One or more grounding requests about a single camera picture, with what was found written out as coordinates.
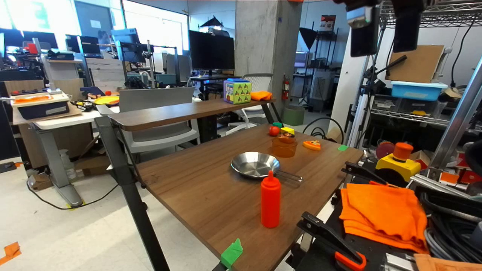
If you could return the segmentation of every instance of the trash can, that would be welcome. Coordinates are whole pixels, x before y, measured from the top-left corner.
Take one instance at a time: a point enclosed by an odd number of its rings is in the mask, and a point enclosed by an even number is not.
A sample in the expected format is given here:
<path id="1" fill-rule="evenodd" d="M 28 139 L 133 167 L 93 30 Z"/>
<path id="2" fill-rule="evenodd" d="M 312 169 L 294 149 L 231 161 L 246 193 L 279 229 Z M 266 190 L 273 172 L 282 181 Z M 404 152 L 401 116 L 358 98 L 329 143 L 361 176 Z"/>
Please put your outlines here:
<path id="1" fill-rule="evenodd" d="M 284 110 L 284 124 L 288 125 L 303 125 L 305 122 L 305 107 L 287 106 Z"/>

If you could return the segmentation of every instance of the window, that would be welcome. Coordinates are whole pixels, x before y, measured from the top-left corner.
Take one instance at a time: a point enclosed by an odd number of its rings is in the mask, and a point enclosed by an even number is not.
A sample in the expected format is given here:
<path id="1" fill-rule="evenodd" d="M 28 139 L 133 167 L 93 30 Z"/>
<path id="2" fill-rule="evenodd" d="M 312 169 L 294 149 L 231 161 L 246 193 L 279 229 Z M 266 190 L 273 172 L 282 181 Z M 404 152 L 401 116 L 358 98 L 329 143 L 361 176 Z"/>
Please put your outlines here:
<path id="1" fill-rule="evenodd" d="M 126 17 L 142 44 L 177 47 L 180 54 L 189 50 L 187 15 L 126 2 Z"/>
<path id="2" fill-rule="evenodd" d="M 52 32 L 56 35 L 61 50 L 67 50 L 67 33 L 80 33 L 74 0 L 2 0 L 0 8 L 0 24 L 7 24 L 4 21 L 13 18 L 10 29 Z"/>

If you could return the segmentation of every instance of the red squeeze bottle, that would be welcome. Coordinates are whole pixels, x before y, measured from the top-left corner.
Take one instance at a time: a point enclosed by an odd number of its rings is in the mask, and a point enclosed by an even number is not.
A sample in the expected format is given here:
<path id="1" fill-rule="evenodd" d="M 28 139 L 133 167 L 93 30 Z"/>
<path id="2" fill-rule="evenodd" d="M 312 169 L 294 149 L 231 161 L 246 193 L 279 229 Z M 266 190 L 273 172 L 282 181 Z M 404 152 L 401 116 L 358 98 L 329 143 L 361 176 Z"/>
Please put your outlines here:
<path id="1" fill-rule="evenodd" d="M 282 184 L 270 170 L 261 182 L 261 223 L 275 229 L 281 225 L 282 214 Z"/>

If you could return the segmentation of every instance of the stainless steel bowl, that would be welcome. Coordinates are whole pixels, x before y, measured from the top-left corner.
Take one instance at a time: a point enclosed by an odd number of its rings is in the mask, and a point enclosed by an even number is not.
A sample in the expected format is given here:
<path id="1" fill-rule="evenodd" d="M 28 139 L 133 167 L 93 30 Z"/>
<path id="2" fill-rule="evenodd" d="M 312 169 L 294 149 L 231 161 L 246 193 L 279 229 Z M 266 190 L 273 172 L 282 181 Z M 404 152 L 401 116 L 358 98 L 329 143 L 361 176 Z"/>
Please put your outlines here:
<path id="1" fill-rule="evenodd" d="M 281 169 L 281 161 L 269 154 L 263 152 L 243 152 L 233 160 L 231 167 L 248 178 L 266 178 L 269 172 L 278 172 Z"/>

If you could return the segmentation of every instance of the green tape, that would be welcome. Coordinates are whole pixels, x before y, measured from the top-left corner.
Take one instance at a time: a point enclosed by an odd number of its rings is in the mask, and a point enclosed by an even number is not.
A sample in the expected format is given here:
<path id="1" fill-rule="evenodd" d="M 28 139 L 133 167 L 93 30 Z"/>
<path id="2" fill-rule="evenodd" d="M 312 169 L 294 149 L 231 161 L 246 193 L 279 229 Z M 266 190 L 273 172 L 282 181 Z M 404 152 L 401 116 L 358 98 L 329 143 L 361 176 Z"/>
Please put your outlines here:
<path id="1" fill-rule="evenodd" d="M 222 253 L 222 264 L 228 270 L 233 270 L 233 265 L 239 261 L 242 255 L 243 255 L 243 246 L 242 246 L 242 240 L 239 238 Z"/>
<path id="2" fill-rule="evenodd" d="M 341 152 L 347 152 L 347 149 L 349 149 L 347 145 L 341 145 L 341 146 L 338 148 L 338 151 L 341 151 Z"/>

